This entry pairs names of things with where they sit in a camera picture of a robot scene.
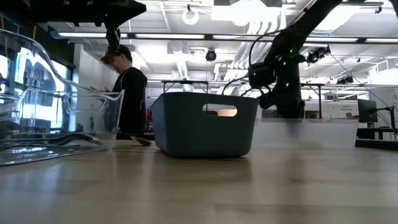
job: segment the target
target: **computer monitor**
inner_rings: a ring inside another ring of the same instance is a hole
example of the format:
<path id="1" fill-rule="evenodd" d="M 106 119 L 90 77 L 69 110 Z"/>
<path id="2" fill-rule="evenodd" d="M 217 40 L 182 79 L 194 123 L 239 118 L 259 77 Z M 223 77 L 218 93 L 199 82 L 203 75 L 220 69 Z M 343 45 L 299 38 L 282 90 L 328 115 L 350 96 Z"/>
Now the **computer monitor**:
<path id="1" fill-rule="evenodd" d="M 358 100 L 359 122 L 376 123 L 377 122 L 376 102 L 371 100 Z"/>

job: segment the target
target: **clear plastic container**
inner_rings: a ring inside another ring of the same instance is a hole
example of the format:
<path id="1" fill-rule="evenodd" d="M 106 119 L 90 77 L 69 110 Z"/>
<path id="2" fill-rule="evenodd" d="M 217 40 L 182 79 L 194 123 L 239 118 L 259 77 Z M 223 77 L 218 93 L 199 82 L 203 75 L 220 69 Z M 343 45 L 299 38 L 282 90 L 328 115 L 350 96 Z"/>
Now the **clear plastic container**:
<path id="1" fill-rule="evenodd" d="M 350 119 L 257 119 L 252 145 L 354 149 L 358 121 Z"/>
<path id="2" fill-rule="evenodd" d="M 123 92 L 105 95 L 62 78 L 39 43 L 5 30 L 0 60 L 0 157 L 40 145 L 114 147 Z"/>

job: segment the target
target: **person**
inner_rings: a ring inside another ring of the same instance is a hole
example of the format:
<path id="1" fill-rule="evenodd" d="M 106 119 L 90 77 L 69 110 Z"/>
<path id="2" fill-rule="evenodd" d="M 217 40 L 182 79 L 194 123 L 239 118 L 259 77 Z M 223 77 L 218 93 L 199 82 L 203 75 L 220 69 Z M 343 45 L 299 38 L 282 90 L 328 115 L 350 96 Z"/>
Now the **person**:
<path id="1" fill-rule="evenodd" d="M 132 66 L 131 52 L 125 45 L 120 45 L 117 50 L 108 47 L 101 61 L 112 66 L 119 73 L 112 92 L 124 90 L 119 120 L 121 132 L 130 134 L 131 139 L 144 146 L 150 145 L 150 141 L 134 136 L 134 134 L 144 134 L 146 76 Z"/>

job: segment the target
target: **fluorescent light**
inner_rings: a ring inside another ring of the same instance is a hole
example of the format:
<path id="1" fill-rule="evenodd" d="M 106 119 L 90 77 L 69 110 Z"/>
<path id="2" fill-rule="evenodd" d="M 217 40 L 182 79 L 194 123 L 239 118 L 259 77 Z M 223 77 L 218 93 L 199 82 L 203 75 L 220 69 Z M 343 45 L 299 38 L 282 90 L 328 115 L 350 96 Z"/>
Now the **fluorescent light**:
<path id="1" fill-rule="evenodd" d="M 204 39 L 203 34 L 136 34 L 136 38 L 143 39 Z"/>
<path id="2" fill-rule="evenodd" d="M 80 38 L 105 38 L 105 33 L 91 33 L 91 32 L 59 32 L 60 37 L 80 37 Z M 127 34 L 121 34 L 120 38 L 126 38 Z"/>
<path id="3" fill-rule="evenodd" d="M 358 38 L 341 38 L 341 37 L 307 37 L 308 42 L 357 42 Z"/>
<path id="4" fill-rule="evenodd" d="M 303 47 L 328 47 L 327 44 L 311 44 L 311 43 L 305 43 L 303 44 Z"/>
<path id="5" fill-rule="evenodd" d="M 250 35 L 213 35 L 215 40 L 256 40 L 258 36 Z M 274 37 L 263 37 L 260 41 L 268 40 L 273 41 Z"/>
<path id="6" fill-rule="evenodd" d="M 208 82 L 209 84 L 227 84 L 228 82 Z M 232 82 L 231 84 L 246 84 L 246 82 Z"/>
<path id="7" fill-rule="evenodd" d="M 365 40 L 366 43 L 398 43 L 398 38 L 368 38 Z"/>

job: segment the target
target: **ceiling light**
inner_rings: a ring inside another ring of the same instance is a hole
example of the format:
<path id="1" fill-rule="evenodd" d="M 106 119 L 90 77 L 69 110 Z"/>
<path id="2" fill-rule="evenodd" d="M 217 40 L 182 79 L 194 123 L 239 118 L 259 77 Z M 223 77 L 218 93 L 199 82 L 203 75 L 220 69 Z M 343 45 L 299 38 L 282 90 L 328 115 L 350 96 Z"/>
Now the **ceiling light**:
<path id="1" fill-rule="evenodd" d="M 311 43 L 304 43 L 303 47 L 328 47 L 327 44 L 311 44 Z"/>
<path id="2" fill-rule="evenodd" d="M 188 7 L 189 9 L 187 8 L 182 12 L 182 21 L 188 25 L 195 25 L 199 21 L 199 13 L 194 9 L 190 9 L 189 5 Z M 190 19 L 187 17 L 188 12 L 193 12 L 193 17 Z"/>
<path id="3" fill-rule="evenodd" d="M 94 33 L 94 32 L 59 32 L 58 35 L 60 37 L 68 37 L 68 38 L 105 38 L 105 33 Z M 127 34 L 121 34 L 120 38 L 126 38 Z"/>
<path id="4" fill-rule="evenodd" d="M 255 35 L 213 35 L 215 40 L 256 40 L 259 36 Z M 260 41 L 272 42 L 274 37 L 263 37 Z"/>
<path id="5" fill-rule="evenodd" d="M 307 42 L 350 42 L 354 43 L 358 41 L 358 38 L 341 38 L 341 37 L 307 37 Z"/>
<path id="6" fill-rule="evenodd" d="M 136 34 L 137 39 L 204 39 L 203 34 Z"/>
<path id="7" fill-rule="evenodd" d="M 385 44 L 396 44 L 398 38 L 368 38 L 365 40 L 366 43 L 385 43 Z"/>

